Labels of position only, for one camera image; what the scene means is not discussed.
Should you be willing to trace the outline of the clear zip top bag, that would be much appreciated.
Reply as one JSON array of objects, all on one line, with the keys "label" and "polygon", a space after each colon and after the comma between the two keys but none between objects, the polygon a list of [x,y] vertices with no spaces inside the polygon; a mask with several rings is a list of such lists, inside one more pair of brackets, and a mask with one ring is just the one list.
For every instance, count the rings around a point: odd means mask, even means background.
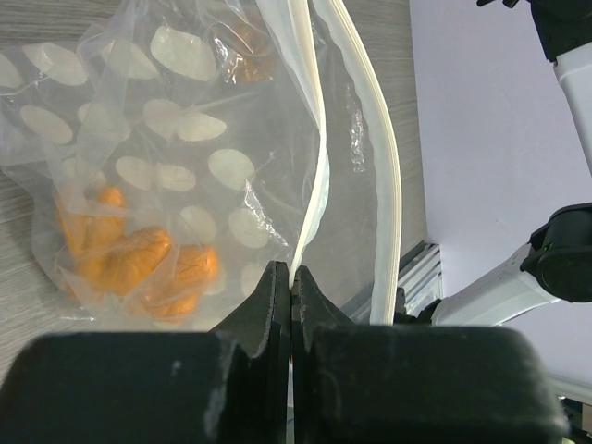
[{"label": "clear zip top bag", "polygon": [[[1,50],[1,169],[34,201],[41,306],[111,329],[215,326],[266,265],[306,266],[347,316],[388,324],[401,246],[389,111],[340,1],[125,1],[79,39]],[[98,300],[78,277],[54,195],[125,232],[210,245],[219,272],[178,324]]]}]

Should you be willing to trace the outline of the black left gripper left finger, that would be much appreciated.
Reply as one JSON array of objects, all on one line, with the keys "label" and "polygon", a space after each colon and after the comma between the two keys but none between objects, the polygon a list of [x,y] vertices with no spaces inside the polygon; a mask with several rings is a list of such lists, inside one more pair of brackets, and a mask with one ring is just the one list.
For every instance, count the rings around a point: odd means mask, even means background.
[{"label": "black left gripper left finger", "polygon": [[1,387],[5,443],[282,443],[290,358],[289,270],[208,332],[44,335]]}]

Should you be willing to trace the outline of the orange ginger root toy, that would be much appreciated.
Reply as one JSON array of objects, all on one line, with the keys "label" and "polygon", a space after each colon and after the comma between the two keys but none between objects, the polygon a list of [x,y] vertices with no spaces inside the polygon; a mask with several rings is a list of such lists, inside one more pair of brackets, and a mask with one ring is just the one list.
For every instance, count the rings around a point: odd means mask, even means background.
[{"label": "orange ginger root toy", "polygon": [[54,195],[55,218],[78,277],[98,300],[112,294],[131,315],[148,315],[155,322],[178,324],[191,315],[204,290],[218,277],[216,250],[210,245],[176,246],[159,226],[125,232],[123,191],[105,186],[95,202],[105,212],[91,216],[70,212]]}]

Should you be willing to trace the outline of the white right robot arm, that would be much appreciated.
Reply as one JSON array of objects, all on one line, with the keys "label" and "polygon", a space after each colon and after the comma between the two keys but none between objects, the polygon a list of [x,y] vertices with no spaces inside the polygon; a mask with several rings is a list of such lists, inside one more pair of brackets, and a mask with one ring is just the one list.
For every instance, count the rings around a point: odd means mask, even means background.
[{"label": "white right robot arm", "polygon": [[[586,159],[591,157],[591,4],[534,1],[531,14],[563,90]],[[500,326],[540,306],[591,301],[591,206],[557,210],[527,244],[464,290],[419,315],[433,326]]]}]

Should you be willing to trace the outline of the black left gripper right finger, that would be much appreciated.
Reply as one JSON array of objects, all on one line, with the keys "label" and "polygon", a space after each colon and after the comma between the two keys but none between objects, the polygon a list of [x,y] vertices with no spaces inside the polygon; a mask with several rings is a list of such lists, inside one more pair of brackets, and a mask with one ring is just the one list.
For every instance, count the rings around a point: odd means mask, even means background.
[{"label": "black left gripper right finger", "polygon": [[569,424],[534,348],[503,327],[353,323],[300,268],[299,443],[559,443]]}]

